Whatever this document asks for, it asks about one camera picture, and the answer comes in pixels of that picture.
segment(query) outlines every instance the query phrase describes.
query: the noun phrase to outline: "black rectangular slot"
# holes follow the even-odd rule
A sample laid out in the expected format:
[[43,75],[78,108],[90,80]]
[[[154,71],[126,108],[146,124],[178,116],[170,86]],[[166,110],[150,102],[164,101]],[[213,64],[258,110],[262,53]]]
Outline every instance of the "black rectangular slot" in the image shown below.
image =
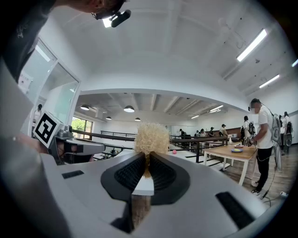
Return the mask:
[[79,176],[79,175],[82,175],[82,174],[84,174],[83,171],[76,170],[76,171],[72,171],[72,172],[68,172],[68,173],[63,173],[62,176],[63,176],[64,179],[69,179],[69,178]]
[[223,205],[229,216],[242,229],[254,221],[252,216],[236,201],[229,192],[221,192],[215,195]]

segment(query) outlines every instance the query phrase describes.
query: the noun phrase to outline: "green tree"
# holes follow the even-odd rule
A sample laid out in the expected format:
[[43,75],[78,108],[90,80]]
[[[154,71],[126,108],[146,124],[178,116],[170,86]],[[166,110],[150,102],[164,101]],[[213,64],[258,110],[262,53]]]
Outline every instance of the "green tree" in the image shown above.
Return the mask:
[[72,120],[71,126],[74,130],[84,131],[85,121],[79,118],[76,118],[75,120]]

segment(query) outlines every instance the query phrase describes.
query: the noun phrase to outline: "white table leg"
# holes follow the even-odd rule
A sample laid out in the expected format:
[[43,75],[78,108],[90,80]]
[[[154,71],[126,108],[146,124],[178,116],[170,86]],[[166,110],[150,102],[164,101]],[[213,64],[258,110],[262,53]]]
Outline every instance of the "white table leg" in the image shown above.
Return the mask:
[[251,177],[250,177],[251,180],[252,180],[253,175],[254,175],[254,173],[255,173],[256,166],[257,166],[257,158],[254,157],[254,160],[253,160],[253,171],[252,171],[252,174],[251,174]]
[[225,163],[227,162],[227,158],[224,158],[223,159],[223,171],[224,171],[224,169],[225,169]]
[[204,152],[204,165],[207,165],[207,153]]
[[247,166],[248,166],[248,160],[244,162],[241,178],[240,178],[240,181],[239,181],[239,185],[241,185],[241,186],[243,184],[243,181],[244,181],[244,178],[245,178],[245,175],[246,175]]

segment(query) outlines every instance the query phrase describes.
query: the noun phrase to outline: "colorful object on table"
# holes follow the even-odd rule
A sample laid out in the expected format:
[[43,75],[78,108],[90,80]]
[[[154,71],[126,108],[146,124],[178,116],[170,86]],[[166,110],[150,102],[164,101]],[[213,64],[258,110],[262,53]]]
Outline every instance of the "colorful object on table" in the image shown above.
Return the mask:
[[231,152],[234,152],[234,153],[240,153],[242,151],[243,151],[242,149],[232,149],[231,150]]

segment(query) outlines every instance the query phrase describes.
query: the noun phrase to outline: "shoe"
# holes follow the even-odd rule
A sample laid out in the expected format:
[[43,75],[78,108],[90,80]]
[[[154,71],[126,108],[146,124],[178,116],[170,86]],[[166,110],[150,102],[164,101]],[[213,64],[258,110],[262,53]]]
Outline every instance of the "shoe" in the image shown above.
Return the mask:
[[251,186],[253,186],[253,187],[257,187],[259,185],[259,181],[252,181],[251,182]]
[[251,191],[253,195],[258,196],[260,195],[260,192],[258,192],[256,189]]

